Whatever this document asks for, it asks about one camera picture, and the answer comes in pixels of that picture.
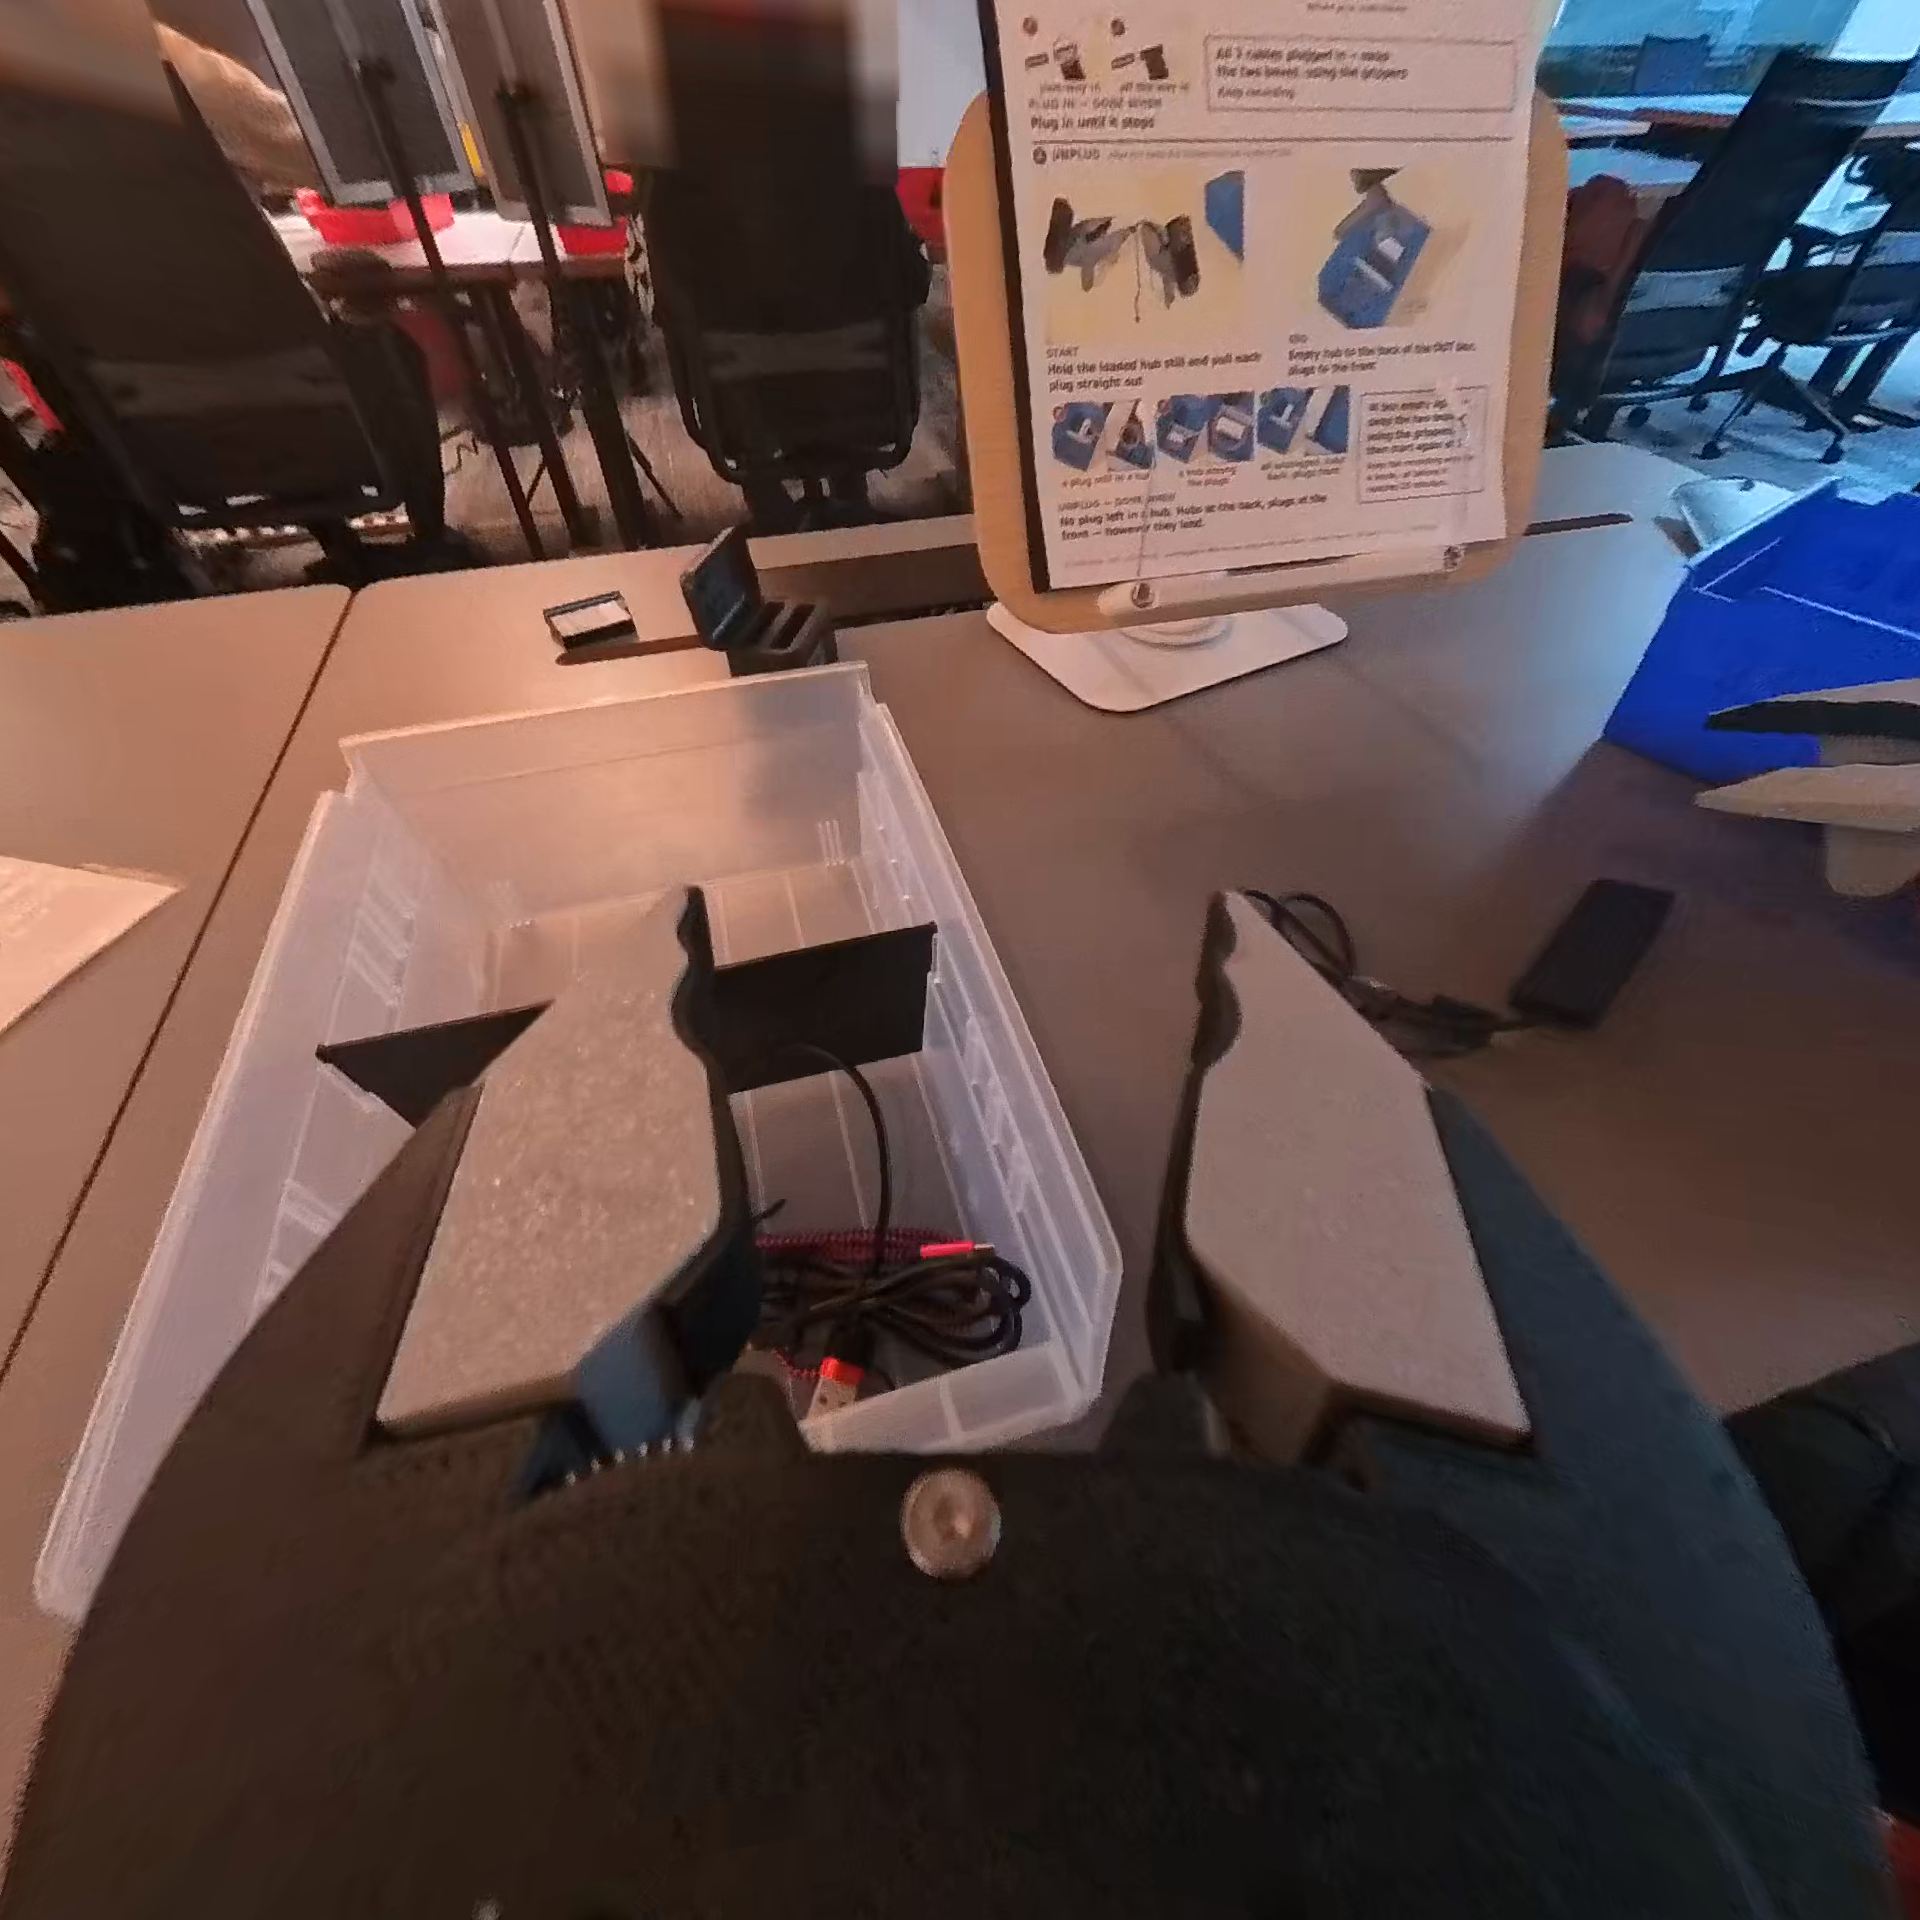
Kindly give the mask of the white printed paper sheet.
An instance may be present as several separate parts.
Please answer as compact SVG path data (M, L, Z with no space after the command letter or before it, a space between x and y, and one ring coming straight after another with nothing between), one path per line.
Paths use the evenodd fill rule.
M2 856L2 1031L177 891L151 874Z

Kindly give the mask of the black office chair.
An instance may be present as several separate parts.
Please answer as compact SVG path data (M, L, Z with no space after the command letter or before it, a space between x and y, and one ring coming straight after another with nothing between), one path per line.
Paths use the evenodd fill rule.
M858 6L653 6L666 140L640 230L692 446L753 533L874 521L920 423L928 255L889 30Z
M445 516L427 364L387 315L313 293L158 64L158 89L5 61L5 295L52 402L169 533L303 528L350 584L352 523Z

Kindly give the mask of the printed instruction sheet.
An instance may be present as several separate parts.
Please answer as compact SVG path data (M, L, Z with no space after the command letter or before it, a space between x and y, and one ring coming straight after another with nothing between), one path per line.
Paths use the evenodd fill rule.
M1506 535L1548 12L978 6L1039 590Z

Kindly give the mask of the clear plastic bin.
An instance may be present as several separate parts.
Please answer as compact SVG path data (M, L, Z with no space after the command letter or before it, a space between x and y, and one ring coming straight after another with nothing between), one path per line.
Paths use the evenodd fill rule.
M870 1080L905 1229L1029 1281L1010 1357L808 1419L815 1449L978 1452L1067 1427L1106 1369L1109 1217L898 728L861 666L343 743L313 804L36 1562L82 1621L192 1405L408 1128L332 1043L509 1012L704 892L719 964L935 928L923 1044Z

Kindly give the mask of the red plastic bin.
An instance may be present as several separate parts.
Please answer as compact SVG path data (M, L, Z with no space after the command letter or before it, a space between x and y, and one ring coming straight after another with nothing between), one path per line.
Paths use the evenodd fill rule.
M603 225L560 221L554 243L564 257L611 257L625 255L632 221L632 180L623 171L603 176L608 191L608 220ZM452 238L478 245L479 257L514 257L533 259L537 241L533 226L523 220L507 220L491 213L457 213L448 195L425 194L420 211L434 234L452 234ZM416 245L416 226L408 208L401 200L390 206L332 206L313 189L295 191L295 211L274 218L280 238L291 245L302 243L308 250L363 250L380 252Z

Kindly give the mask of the grey panel on stand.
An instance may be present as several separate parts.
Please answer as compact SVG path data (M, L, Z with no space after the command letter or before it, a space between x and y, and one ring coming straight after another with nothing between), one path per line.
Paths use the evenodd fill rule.
M509 221L608 226L582 64L564 2L434 2L494 211Z
M250 2L330 206L472 189L443 64L413 2Z

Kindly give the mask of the black bin divider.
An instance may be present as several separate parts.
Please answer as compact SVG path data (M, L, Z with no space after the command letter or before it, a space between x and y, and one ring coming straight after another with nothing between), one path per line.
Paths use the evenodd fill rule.
M708 896L667 891L491 1012L320 1043L313 1059L410 1128L472 1094L494 1131L696 1155L741 1092L854 1077L923 1049L930 923L719 959Z

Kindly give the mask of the black USB hub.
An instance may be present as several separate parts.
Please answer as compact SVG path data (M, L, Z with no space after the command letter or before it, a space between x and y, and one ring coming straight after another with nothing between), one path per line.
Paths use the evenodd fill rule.
M1508 991L1513 1021L1595 1031L1656 947L1671 909L1671 891L1594 878Z

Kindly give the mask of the white stand base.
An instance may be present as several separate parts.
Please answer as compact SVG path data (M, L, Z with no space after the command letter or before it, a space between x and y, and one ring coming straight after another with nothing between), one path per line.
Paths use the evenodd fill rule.
M1135 715L1344 642L1348 627L1315 605L1150 621L1091 633L1046 633L1003 605L986 623L1022 660L1087 709Z

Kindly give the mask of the wooden display board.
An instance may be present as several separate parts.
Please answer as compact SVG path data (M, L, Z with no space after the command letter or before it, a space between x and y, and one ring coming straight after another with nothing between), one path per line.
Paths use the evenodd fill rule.
M1483 582L1518 548L1545 444L1548 364L1563 259L1567 144L1556 103L1533 96L1518 293L1508 345L1501 477L1506 533L1438 550L1393 550L1315 565L1228 571L1171 584L1043 590L1033 511L1039 502L1022 452L1021 349L1010 322L1006 221L995 103L975 93L943 167L947 282L955 338L958 400L972 475L972 528L991 598L1042 633L1106 633L1212 615L1290 609L1341 596L1444 590Z

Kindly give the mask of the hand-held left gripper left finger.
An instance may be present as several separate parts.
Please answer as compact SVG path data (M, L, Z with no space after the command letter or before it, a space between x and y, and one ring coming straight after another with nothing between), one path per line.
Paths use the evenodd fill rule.
M678 1433L741 1354L758 1254L714 981L701 891L671 891L479 1074L382 1433Z

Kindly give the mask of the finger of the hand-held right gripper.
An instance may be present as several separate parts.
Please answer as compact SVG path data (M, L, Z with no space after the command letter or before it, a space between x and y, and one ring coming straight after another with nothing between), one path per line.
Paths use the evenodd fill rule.
M1707 715L1709 733L1784 733L1814 741L1916 746L1916 683L1801 690Z
M1916 833L1914 764L1832 764L1764 771L1700 791L1699 810L1878 835Z

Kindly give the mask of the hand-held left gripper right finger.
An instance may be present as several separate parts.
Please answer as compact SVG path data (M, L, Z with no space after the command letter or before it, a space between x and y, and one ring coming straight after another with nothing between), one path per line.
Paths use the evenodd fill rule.
M1525 1449L1426 1080L1243 892L1207 904L1194 994L1146 1282L1155 1369L1279 1466L1353 1419Z

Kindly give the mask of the row of black office chairs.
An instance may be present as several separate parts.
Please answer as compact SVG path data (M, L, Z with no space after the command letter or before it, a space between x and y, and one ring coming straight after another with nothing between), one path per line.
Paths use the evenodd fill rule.
M1847 429L1832 402L1788 377L1796 349L1826 345L1813 307L1834 310L1858 277L1846 266L1776 264L1807 241L1802 215L1896 101L1914 57L1846 63L1775 56L1730 130L1675 195L1654 213L1626 181L1594 176L1567 194L1548 429L1601 444L1620 416L1661 402L1704 413L1734 404L1704 440L1715 459L1725 433L1758 404L1828 431L1826 463Z

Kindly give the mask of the blue plastic bin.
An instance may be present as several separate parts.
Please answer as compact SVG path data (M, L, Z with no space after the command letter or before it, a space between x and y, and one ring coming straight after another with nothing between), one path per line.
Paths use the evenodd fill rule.
M1715 715L1914 669L1916 497L1852 500L1821 483L1687 565L1601 741L1707 786L1809 767L1809 735Z

